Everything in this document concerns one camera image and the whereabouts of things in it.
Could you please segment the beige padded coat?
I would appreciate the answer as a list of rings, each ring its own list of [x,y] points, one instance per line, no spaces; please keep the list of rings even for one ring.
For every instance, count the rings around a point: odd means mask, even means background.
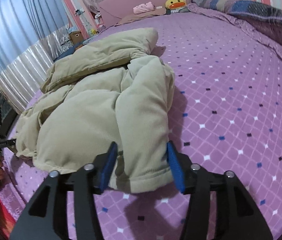
[[[117,144],[109,186],[127,193],[172,182],[166,157],[173,69],[153,54],[154,28],[118,32],[56,61],[42,96],[16,124],[16,156],[44,171],[77,171]]]

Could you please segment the purple diamond-pattern bed sheet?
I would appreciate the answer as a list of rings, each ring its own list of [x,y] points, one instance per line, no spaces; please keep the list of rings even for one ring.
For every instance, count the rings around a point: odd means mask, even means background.
[[[191,12],[111,27],[113,33],[153,27],[162,60],[175,72],[170,139],[206,170],[232,170],[250,192],[273,238],[282,234],[282,61],[232,24]],[[46,172],[4,150],[0,200],[14,219]],[[189,196],[174,183],[131,195],[95,196],[105,239],[179,239]]]

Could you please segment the silver striped curtain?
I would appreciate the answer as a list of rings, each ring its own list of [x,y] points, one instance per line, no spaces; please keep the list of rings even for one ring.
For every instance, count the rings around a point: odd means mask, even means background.
[[[38,92],[68,37],[68,25],[65,25],[29,46],[0,73],[0,93],[16,112],[24,111]]]

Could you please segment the brown cardboard box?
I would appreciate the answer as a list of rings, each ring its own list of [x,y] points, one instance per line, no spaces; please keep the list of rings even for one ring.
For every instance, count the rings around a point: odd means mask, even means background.
[[[72,31],[69,34],[70,40],[72,41],[73,45],[76,45],[78,43],[82,43],[84,41],[84,37],[82,36],[82,33],[80,31]]]

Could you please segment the blue purple patchwork blanket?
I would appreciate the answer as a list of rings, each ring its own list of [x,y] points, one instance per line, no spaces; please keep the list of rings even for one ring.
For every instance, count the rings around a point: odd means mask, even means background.
[[[258,32],[282,46],[282,10],[280,9],[250,0],[191,0],[191,3],[247,21]]]

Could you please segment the pink folded garment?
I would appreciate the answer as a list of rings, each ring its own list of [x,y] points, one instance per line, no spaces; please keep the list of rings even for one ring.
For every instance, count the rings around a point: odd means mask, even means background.
[[[138,15],[138,14],[154,11],[155,9],[156,7],[154,6],[152,2],[142,3],[133,8],[133,13],[135,15]]]

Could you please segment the brown pillow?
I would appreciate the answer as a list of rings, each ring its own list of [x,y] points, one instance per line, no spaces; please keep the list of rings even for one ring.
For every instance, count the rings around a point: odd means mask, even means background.
[[[166,14],[166,8],[159,8],[156,9],[154,11],[149,11],[149,12],[144,12],[141,14],[132,14],[132,15],[128,15],[126,17],[124,17],[122,20],[120,20],[118,23],[115,24],[115,26],[120,26],[123,24],[128,24],[128,23],[132,23],[135,21],[140,21],[146,18],[150,18],[150,17],[156,17],[156,16],[162,16]]]

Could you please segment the yellow duck plush toy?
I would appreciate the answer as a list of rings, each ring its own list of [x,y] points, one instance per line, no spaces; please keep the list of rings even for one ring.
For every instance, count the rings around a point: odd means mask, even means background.
[[[186,0],[167,0],[165,8],[167,15],[188,11]]]

